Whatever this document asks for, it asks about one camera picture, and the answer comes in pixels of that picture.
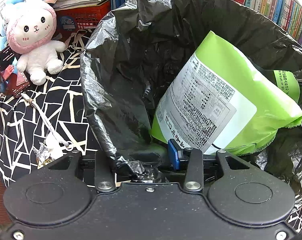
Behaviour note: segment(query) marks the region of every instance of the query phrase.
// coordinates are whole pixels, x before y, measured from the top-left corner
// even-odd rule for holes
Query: red plastic basket
[[[64,36],[78,30],[94,29],[110,10],[108,0],[97,6],[56,11],[57,30]]]

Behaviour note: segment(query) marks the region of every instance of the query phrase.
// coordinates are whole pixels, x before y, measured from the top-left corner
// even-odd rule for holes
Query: black plastic bag
[[[271,20],[232,0],[131,0],[103,18],[81,54],[86,116],[111,158],[166,162],[149,134],[155,108],[210,30],[263,69],[293,72],[302,108],[302,48]],[[245,158],[302,192],[302,127],[280,129]]]

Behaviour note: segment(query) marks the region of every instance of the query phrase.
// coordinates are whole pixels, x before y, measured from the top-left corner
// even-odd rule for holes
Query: green snack bag
[[[174,138],[182,148],[204,154],[260,151],[279,128],[302,122],[302,110],[289,97],[299,98],[299,86],[292,78],[284,83],[283,74],[275,71],[278,88],[211,31],[161,98],[151,135],[165,143]]]

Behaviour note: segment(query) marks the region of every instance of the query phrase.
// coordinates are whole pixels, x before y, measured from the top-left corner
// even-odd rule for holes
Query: metal ring
[[[71,141],[66,141],[67,143],[69,143],[69,146],[68,147],[65,147],[65,149],[70,152],[74,149],[74,145]]]

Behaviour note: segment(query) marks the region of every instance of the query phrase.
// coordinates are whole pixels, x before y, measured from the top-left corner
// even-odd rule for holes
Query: plush toy's arm
[[[50,41],[50,44],[57,52],[63,52],[67,48],[67,45],[62,41]]]
[[[19,72],[23,72],[26,69],[28,59],[29,59],[28,54],[21,55],[21,57],[19,58],[16,64],[16,68]]]

